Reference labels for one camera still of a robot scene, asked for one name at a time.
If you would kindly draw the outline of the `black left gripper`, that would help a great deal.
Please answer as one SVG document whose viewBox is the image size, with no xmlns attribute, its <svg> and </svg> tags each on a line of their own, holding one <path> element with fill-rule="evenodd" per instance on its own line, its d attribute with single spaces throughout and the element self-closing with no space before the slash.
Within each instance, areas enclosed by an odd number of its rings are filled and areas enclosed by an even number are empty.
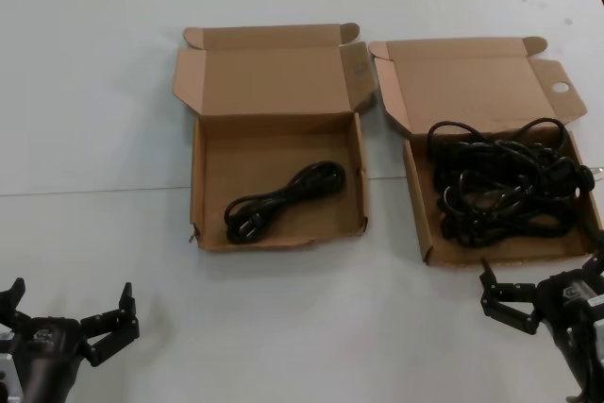
<svg viewBox="0 0 604 403">
<path fill-rule="evenodd" d="M 15 279 L 0 293 L 0 323 L 12 329 L 12 357 L 18 368 L 36 360 L 52 364 L 80 364 L 86 359 L 97 367 L 140 337 L 132 284 L 127 282 L 118 309 L 79 321 L 65 317 L 29 317 L 17 310 L 25 295 L 25 280 Z"/>
</svg>

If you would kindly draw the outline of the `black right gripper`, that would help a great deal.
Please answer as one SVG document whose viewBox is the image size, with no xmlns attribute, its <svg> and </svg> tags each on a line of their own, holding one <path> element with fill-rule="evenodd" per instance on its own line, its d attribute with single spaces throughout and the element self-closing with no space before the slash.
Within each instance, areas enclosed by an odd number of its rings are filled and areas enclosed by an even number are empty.
<svg viewBox="0 0 604 403">
<path fill-rule="evenodd" d="M 603 295 L 602 251 L 588 259 L 581 269 L 549 277 L 537 287 L 532 283 L 498 282 L 486 259 L 481 259 L 481 265 L 480 304 L 484 314 L 528 335 L 537 332 L 542 317 L 554 344 L 567 344 L 567 330 L 581 324 L 579 313 L 589 306 L 588 300 Z M 530 304 L 533 311 L 526 313 L 509 303 Z"/>
</svg>

